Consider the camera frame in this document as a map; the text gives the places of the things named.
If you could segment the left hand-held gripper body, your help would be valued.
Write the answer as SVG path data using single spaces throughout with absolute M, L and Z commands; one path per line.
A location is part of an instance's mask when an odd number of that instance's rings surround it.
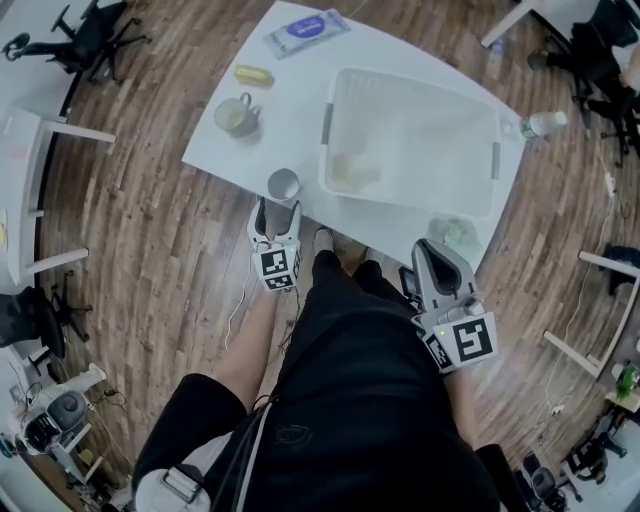
M 254 234 L 252 245 L 254 268 L 268 291 L 288 291 L 297 286 L 301 257 L 296 235 L 285 233 L 271 240 L 264 234 Z

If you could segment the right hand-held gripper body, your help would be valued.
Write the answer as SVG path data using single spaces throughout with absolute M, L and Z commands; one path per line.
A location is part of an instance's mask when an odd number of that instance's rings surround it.
M 418 294 L 413 271 L 399 270 L 403 293 L 418 308 L 411 322 L 441 373 L 451 373 L 492 358 L 498 353 L 495 316 L 484 306 L 483 296 L 471 279 L 462 284 L 458 296 L 446 296 L 444 303 L 432 303 L 426 310 Z

